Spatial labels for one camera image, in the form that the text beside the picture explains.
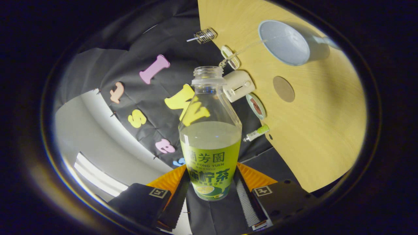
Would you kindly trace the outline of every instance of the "bottle neck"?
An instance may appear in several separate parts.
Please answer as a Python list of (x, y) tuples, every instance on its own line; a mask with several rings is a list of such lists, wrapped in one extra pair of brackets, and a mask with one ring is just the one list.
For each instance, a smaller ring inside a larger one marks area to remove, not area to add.
[(222, 92), (222, 85), (226, 80), (222, 77), (223, 69), (218, 66), (203, 66), (194, 69), (194, 79), (191, 85), (195, 86), (196, 94), (213, 94)]
[(194, 87), (196, 94), (222, 94), (224, 90), (222, 85), (199, 85)]

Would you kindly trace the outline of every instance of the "cup handle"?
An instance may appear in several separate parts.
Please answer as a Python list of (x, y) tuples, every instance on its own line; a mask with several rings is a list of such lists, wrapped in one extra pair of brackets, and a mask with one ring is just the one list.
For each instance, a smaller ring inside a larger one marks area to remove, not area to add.
[(335, 42), (331, 40), (329, 37), (323, 37), (322, 39), (324, 40), (324, 43), (328, 44), (330, 47), (335, 48), (337, 50), (341, 50), (341, 48), (337, 46), (337, 44), (335, 44)]

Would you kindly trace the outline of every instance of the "light blue cup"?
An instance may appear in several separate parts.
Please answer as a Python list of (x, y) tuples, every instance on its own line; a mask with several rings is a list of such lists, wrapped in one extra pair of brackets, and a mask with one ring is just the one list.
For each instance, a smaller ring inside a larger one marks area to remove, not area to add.
[(267, 39), (264, 46), (274, 57), (292, 66), (327, 58), (329, 46), (340, 49), (330, 38), (295, 23), (265, 20), (258, 26), (258, 35)]

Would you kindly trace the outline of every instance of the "lemon tea bottle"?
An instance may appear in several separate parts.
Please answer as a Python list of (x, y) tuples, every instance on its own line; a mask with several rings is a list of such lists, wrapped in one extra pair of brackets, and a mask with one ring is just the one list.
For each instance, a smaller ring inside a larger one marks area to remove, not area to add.
[(223, 92), (222, 74), (217, 66), (195, 68), (195, 95), (178, 127), (193, 188), (206, 201), (228, 194), (241, 143), (242, 124)]

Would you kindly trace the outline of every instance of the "pink foam letter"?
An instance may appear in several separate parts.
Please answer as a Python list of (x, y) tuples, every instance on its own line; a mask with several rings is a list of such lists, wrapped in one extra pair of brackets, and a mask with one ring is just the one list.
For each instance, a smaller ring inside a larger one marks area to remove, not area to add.
[(166, 139), (161, 139), (161, 141), (156, 142), (155, 146), (159, 151), (163, 153), (174, 153), (176, 151), (176, 149), (172, 145), (170, 145), (170, 142)]
[(116, 84), (116, 90), (110, 90), (110, 100), (119, 104), (119, 98), (122, 96), (123, 92), (125, 91), (125, 89), (123, 88), (122, 83), (117, 82)]
[(163, 55), (158, 55), (157, 60), (150, 65), (145, 71), (139, 72), (139, 76), (146, 84), (151, 83), (151, 78), (153, 78), (159, 71), (164, 68), (170, 67), (170, 63)]

